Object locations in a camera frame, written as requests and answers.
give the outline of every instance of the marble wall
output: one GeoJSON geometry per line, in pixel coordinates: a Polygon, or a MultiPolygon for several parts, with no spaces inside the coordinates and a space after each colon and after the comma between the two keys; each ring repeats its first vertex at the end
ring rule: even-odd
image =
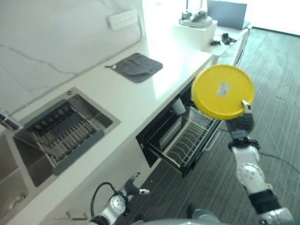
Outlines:
{"type": "Polygon", "coordinates": [[[110,30],[107,16],[142,0],[2,0],[0,108],[17,111],[139,41],[140,25],[110,30]]]}

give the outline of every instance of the electrical outlet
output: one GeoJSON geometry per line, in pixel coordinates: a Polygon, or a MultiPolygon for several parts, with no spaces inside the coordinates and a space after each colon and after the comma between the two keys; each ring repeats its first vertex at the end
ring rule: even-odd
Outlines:
{"type": "Polygon", "coordinates": [[[110,15],[108,18],[108,24],[110,29],[118,30],[122,27],[134,24],[138,22],[138,15],[136,10],[129,10],[124,13],[110,15]]]}

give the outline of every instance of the box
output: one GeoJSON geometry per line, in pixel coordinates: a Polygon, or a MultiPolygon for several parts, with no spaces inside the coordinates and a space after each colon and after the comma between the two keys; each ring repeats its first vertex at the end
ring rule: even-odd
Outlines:
{"type": "Polygon", "coordinates": [[[203,50],[213,40],[218,22],[212,21],[212,25],[207,28],[193,28],[180,24],[172,27],[174,38],[180,45],[203,50]]]}

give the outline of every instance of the stainless steel sink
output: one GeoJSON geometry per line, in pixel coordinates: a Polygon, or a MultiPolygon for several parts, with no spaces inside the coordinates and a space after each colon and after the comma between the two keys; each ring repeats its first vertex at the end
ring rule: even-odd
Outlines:
{"type": "Polygon", "coordinates": [[[7,130],[0,136],[0,225],[22,210],[120,121],[78,89],[72,88],[31,113],[20,123],[24,124],[22,130],[7,130]],[[67,116],[63,115],[63,120],[45,124],[51,122],[49,116],[53,115],[53,107],[61,101],[67,103],[72,113],[82,120],[67,126],[70,123],[67,121],[68,111],[67,116]],[[44,126],[46,131],[37,132],[39,125],[44,126]],[[85,135],[87,126],[90,126],[92,132],[86,132],[88,135],[85,135]],[[77,138],[78,142],[72,144],[72,138],[73,141],[77,138]],[[51,148],[57,147],[52,144],[57,140],[60,147],[70,147],[59,159],[51,155],[56,150],[51,148]]]}
{"type": "Polygon", "coordinates": [[[0,137],[0,220],[28,196],[6,137],[0,137]]]}

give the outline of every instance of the plastic lid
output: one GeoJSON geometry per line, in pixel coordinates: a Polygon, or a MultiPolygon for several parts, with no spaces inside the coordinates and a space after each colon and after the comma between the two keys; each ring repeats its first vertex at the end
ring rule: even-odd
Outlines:
{"type": "Polygon", "coordinates": [[[218,120],[231,120],[242,115],[242,100],[251,104],[254,93],[255,88],[248,75],[229,65],[203,70],[192,87],[195,105],[204,114],[218,120]]]}

